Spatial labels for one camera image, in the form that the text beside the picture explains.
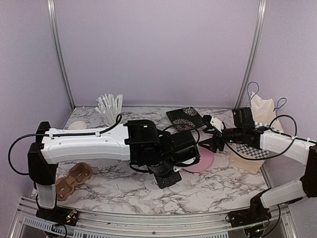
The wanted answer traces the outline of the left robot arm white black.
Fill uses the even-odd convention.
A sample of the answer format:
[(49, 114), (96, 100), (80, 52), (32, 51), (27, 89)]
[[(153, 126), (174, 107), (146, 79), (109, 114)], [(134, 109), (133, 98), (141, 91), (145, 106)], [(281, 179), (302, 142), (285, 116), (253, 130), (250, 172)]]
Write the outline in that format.
[(121, 123), (121, 119), (118, 115), (112, 126), (84, 130), (61, 130), (52, 128), (47, 121), (40, 123), (27, 153), (27, 175), (36, 185), (39, 209), (51, 220), (57, 221), (63, 215), (56, 204), (55, 185), (61, 162), (128, 161), (132, 169), (153, 174), (159, 188), (176, 184), (181, 180), (181, 168), (199, 162), (199, 137), (190, 130), (171, 134), (148, 119), (126, 123)]

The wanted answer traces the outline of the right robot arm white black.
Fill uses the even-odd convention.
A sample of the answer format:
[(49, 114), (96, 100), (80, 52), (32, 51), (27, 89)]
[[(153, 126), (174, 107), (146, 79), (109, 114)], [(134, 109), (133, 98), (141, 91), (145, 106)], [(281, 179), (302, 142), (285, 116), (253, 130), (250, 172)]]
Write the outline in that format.
[(221, 151), (227, 146), (241, 159), (251, 161), (251, 158), (242, 156), (231, 146), (232, 143), (243, 144), (270, 152), (271, 155), (264, 157), (263, 161), (283, 156), (305, 166), (305, 172), (300, 178), (254, 196), (250, 201), (250, 207), (245, 212), (248, 221), (256, 222), (275, 205), (317, 196), (317, 142), (315, 140), (276, 131), (270, 125), (256, 127), (252, 110), (248, 107), (233, 109), (232, 115), (234, 128), (227, 128), (215, 116), (203, 116), (206, 130), (212, 134), (212, 137), (207, 140), (211, 151)]

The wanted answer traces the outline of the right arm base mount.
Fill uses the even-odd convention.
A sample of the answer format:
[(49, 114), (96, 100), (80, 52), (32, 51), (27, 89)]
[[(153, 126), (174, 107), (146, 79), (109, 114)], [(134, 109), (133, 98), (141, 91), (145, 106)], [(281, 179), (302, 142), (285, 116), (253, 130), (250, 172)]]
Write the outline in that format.
[(253, 213), (250, 209), (242, 209), (229, 212), (226, 215), (225, 220), (231, 224), (232, 228), (235, 228), (269, 221), (271, 218), (272, 216), (268, 209), (265, 209), (263, 213)]

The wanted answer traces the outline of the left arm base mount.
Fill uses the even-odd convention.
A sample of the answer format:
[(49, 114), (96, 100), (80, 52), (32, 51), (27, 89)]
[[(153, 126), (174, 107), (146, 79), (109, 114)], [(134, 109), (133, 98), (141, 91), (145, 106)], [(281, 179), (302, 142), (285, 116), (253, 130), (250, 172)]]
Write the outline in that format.
[(79, 211), (76, 209), (68, 209), (63, 207), (55, 207), (54, 209), (39, 208), (36, 216), (52, 222), (62, 223), (64, 225), (76, 226)]

